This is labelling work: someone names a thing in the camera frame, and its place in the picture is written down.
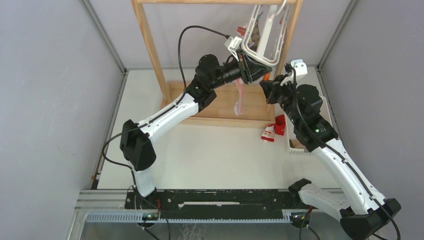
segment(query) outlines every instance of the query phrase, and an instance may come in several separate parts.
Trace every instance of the white wire basket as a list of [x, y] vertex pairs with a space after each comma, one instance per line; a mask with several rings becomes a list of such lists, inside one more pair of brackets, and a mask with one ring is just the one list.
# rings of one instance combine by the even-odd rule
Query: white wire basket
[[[320, 96], [322, 98], [322, 106], [321, 106], [321, 116], [327, 120], [331, 126], [333, 126], [333, 122], [330, 117], [329, 104], [327, 103], [327, 98], [324, 96]], [[296, 154], [296, 155], [312, 155], [312, 153], [308, 152], [308, 150], [304, 148], [294, 148], [290, 146], [290, 140], [296, 140], [296, 135], [293, 131], [293, 123], [289, 120], [287, 115], [284, 113], [285, 117], [285, 130], [284, 130], [284, 145], [285, 152], [288, 154]]]

